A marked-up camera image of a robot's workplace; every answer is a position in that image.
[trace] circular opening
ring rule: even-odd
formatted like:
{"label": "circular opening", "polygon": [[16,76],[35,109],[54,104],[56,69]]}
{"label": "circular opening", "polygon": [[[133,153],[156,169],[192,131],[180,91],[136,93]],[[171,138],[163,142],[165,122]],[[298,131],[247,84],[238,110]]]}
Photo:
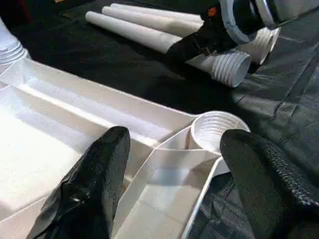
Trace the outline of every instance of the circular opening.
{"label": "circular opening", "polygon": [[230,87],[237,87],[239,84],[244,80],[244,78],[247,75],[247,72],[249,70],[251,64],[251,58],[249,55],[243,55],[242,61],[236,63],[234,67],[235,70],[232,71],[232,74],[229,77],[230,80]]}
{"label": "circular opening", "polygon": [[191,126],[191,136],[195,143],[209,151],[220,154],[219,144],[228,129],[250,131],[245,122],[235,115],[222,111],[212,111],[200,115]]}

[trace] white tube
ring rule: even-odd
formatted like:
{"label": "white tube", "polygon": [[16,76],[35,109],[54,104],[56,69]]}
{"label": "white tube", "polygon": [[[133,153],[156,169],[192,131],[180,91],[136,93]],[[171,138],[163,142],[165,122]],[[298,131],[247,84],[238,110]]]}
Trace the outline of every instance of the white tube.
{"label": "white tube", "polygon": [[[159,10],[159,9],[153,9],[153,8],[146,8],[146,7],[138,7],[138,6],[130,6],[130,5],[124,5],[124,4],[112,4],[111,8],[121,8],[125,10],[129,10],[132,14],[132,12],[139,12],[139,13],[148,13],[153,14],[157,16],[163,16],[163,17],[171,17],[176,19],[181,19],[183,21],[193,21],[196,23],[200,23],[200,26],[197,28],[197,30],[202,26],[203,21],[201,20],[199,15],[196,14],[189,14],[189,13],[183,13],[183,12],[174,12],[174,11],[165,11],[165,10]],[[125,19],[126,21],[133,22],[133,20],[129,20],[129,17]],[[146,23],[136,22],[139,25],[144,25]],[[170,34],[174,34],[177,36],[185,37],[184,34],[179,34],[178,30],[175,30],[174,33],[169,32]],[[266,57],[268,54],[274,49],[278,36],[280,33],[280,28],[277,28],[275,30],[269,30],[267,28],[263,28],[258,31],[256,39],[252,41],[249,44],[241,45],[238,47],[240,51],[244,51],[251,55],[252,61],[257,64],[264,63]]]}
{"label": "white tube", "polygon": [[256,38],[245,45],[239,45],[238,49],[244,51],[251,56],[253,62],[261,65],[273,47],[273,32],[267,28],[263,28],[257,32]]}
{"label": "white tube", "polygon": [[15,49],[19,43],[19,40],[11,34],[0,17],[0,54]]}
{"label": "white tube", "polygon": [[[88,22],[112,31],[141,45],[166,54],[169,48],[181,40],[181,37],[153,30],[134,23],[109,16],[88,12]],[[209,73],[214,80],[227,86],[236,87],[244,79],[250,66],[250,57],[241,52],[228,52],[217,56],[197,56],[187,64]]]}
{"label": "white tube", "polygon": [[172,17],[183,21],[192,21],[203,24],[203,20],[200,18],[199,15],[184,13],[184,12],[177,12],[177,11],[167,11],[155,8],[147,8],[141,6],[131,6],[125,4],[117,4],[113,3],[110,7],[121,8],[129,11],[141,12],[141,13],[148,13],[157,16],[165,16],[165,17]]}
{"label": "white tube", "polygon": [[278,27],[277,29],[272,30],[272,34],[273,34],[273,43],[272,43],[272,46],[271,46],[270,52],[272,52],[272,51],[274,50],[274,48],[275,48],[275,45],[276,45],[276,42],[277,42],[277,40],[278,40],[278,37],[279,37],[280,31],[281,31],[281,27]]}
{"label": "white tube", "polygon": [[117,19],[149,27],[158,31],[163,31],[172,35],[186,37],[202,26],[201,23],[182,21],[171,17],[156,16],[147,13],[129,11],[117,7],[106,6],[102,13]]}

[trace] white plastic tray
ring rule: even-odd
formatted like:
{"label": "white plastic tray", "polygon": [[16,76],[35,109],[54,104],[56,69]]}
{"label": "white plastic tray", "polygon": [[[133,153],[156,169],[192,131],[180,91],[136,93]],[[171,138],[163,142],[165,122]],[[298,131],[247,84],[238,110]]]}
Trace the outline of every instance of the white plastic tray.
{"label": "white plastic tray", "polygon": [[132,140],[113,238],[186,238],[212,177],[229,172],[220,154],[189,149],[196,117],[16,62],[0,75],[0,239],[24,239],[46,196],[114,125]]}

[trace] pipe stack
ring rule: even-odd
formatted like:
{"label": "pipe stack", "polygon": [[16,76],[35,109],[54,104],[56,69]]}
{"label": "pipe stack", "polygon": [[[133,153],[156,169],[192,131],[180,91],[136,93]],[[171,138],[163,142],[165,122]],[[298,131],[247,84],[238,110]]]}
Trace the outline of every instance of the pipe stack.
{"label": "pipe stack", "polygon": [[[199,15],[114,3],[102,14],[88,12],[86,20],[143,46],[166,54],[181,38],[203,24]],[[251,59],[262,64],[276,43],[279,31],[262,29],[256,39],[223,54],[199,55],[186,63],[211,75],[212,79],[237,87],[245,78]]]}

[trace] black plastic sheet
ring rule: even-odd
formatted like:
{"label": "black plastic sheet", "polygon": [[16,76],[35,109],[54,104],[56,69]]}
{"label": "black plastic sheet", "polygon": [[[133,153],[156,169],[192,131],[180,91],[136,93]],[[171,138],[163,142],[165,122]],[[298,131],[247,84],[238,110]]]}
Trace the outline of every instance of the black plastic sheet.
{"label": "black plastic sheet", "polygon": [[[197,69],[169,62],[153,50],[86,23],[87,11],[101,12],[111,2],[96,0],[15,33],[33,59],[47,65],[189,113],[221,110],[241,117],[253,133],[278,145],[319,186],[318,12],[284,26],[266,62],[252,67],[238,88],[229,89]],[[212,4],[116,2],[196,13]],[[212,181],[209,202],[202,205],[212,212],[205,214],[203,235],[250,237],[233,180],[230,175],[221,177]]]}

